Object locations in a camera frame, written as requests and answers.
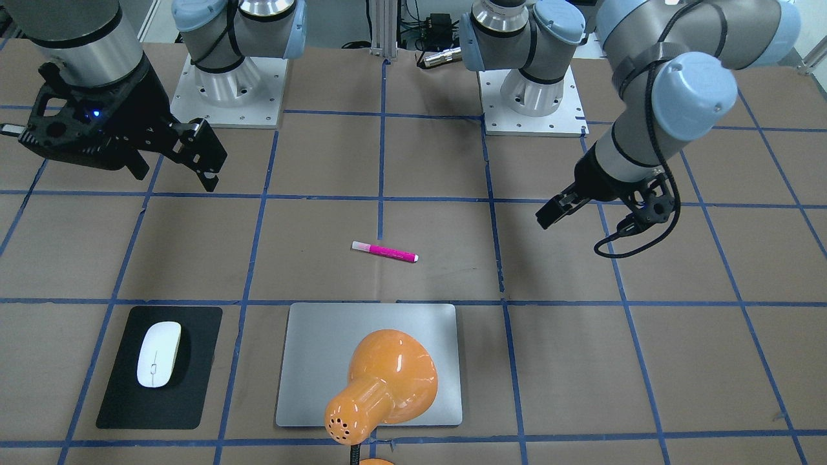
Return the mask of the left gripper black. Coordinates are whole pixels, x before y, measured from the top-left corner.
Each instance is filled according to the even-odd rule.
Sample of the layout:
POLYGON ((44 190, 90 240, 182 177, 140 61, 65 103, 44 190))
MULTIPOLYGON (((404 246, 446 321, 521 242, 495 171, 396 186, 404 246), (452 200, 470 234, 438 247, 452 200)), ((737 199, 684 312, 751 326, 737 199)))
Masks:
POLYGON ((618 224, 619 227, 649 227, 665 223, 675 211, 676 200, 669 178, 664 173, 645 174, 638 181, 619 181, 598 165, 594 151, 588 151, 577 161, 574 174, 574 183, 535 212, 536 221, 543 230, 575 214, 592 200, 622 200, 630 213, 618 224))

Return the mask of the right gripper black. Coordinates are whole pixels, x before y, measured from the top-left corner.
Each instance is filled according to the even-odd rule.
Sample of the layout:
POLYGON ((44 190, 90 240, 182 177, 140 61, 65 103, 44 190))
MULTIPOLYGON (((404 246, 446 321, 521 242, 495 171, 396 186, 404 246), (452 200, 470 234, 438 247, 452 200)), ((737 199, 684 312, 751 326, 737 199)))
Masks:
POLYGON ((44 77, 18 141, 51 161, 117 171, 126 167, 144 180, 149 165, 141 151, 162 153, 193 171, 213 193, 227 151, 204 118, 175 123, 168 94, 147 56, 135 70, 109 85, 77 87, 58 65, 38 68, 44 77))

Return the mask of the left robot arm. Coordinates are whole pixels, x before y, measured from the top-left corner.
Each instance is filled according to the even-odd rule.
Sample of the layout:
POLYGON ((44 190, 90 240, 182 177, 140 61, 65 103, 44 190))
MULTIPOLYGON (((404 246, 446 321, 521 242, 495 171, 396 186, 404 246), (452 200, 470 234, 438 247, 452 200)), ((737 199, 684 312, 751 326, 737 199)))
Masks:
POLYGON ((630 214, 618 230, 632 235, 676 214, 665 161, 733 108, 734 70, 788 55, 801 13, 792 1, 475 1, 459 21, 463 61, 472 71, 511 71, 509 105, 526 114, 529 90, 561 91, 587 35, 587 8, 625 109, 536 218, 546 229, 591 200, 622 200, 630 214))

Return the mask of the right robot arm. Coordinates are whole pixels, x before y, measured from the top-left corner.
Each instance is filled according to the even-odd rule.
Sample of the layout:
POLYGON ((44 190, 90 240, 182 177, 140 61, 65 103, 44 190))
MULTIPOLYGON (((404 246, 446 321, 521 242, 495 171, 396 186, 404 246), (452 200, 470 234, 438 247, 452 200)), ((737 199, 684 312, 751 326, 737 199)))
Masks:
POLYGON ((188 48, 188 75, 209 106, 173 112, 132 21, 119 1, 3 1, 13 23, 44 56, 43 81, 26 123, 2 124, 47 161, 147 176, 143 151, 159 153, 213 192, 227 151, 216 109, 248 106, 266 87, 257 61, 297 59, 306 44, 304 1, 174 1, 188 48))

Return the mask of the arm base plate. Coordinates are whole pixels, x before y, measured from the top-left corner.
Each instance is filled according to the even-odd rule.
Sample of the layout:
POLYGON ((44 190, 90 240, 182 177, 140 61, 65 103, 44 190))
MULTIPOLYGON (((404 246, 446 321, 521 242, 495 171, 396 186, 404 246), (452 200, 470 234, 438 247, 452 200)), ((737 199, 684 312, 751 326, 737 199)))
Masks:
POLYGON ((277 129, 290 63, 246 57, 234 70, 213 74, 186 59, 171 112, 180 121, 204 118, 215 129, 277 129))
POLYGON ((518 70, 477 73, 489 136, 584 136, 587 118, 571 68, 561 81, 542 85, 518 70))

